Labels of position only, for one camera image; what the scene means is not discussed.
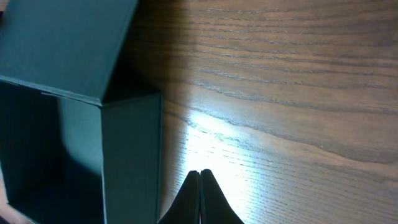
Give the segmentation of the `dark green hinged gift box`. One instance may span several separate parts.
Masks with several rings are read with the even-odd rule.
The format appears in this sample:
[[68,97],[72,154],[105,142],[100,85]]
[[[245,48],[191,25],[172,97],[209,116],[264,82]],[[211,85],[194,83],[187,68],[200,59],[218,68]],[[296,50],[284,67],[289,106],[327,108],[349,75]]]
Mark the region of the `dark green hinged gift box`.
[[1,171],[34,223],[155,223],[162,96],[121,54],[137,2],[15,0],[1,18]]

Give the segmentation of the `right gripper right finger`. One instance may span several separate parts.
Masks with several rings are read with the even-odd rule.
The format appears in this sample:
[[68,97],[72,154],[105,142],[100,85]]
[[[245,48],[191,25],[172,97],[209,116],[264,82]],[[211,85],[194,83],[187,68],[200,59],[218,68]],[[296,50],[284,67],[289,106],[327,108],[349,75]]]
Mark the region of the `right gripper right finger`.
[[209,169],[200,172],[200,221],[202,224],[243,224]]

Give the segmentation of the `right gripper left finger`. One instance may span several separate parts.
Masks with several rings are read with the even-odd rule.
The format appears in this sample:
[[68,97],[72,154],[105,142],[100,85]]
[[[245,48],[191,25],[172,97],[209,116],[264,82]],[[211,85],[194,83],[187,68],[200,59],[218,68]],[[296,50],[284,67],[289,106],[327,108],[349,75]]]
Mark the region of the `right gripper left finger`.
[[158,224],[199,224],[199,173],[190,171]]

